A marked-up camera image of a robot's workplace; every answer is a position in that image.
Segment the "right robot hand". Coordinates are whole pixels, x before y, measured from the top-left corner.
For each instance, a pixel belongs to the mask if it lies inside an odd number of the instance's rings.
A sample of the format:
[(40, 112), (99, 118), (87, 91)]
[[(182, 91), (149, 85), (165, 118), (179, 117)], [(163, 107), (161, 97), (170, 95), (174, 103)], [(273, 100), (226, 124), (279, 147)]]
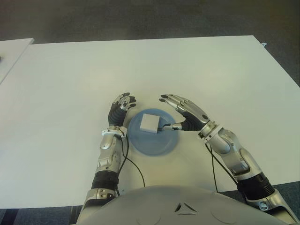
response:
[(163, 125), (162, 130), (200, 131), (210, 121), (200, 107), (184, 97), (163, 94), (159, 101), (168, 104), (185, 118), (180, 123)]

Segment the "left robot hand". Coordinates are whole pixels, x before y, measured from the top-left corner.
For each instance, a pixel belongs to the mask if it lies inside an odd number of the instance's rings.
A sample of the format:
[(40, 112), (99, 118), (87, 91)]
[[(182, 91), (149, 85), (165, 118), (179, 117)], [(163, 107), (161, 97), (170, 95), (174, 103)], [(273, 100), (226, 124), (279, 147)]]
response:
[(108, 114), (109, 126), (122, 127), (128, 110), (135, 106), (136, 98), (131, 96), (129, 92), (118, 95)]

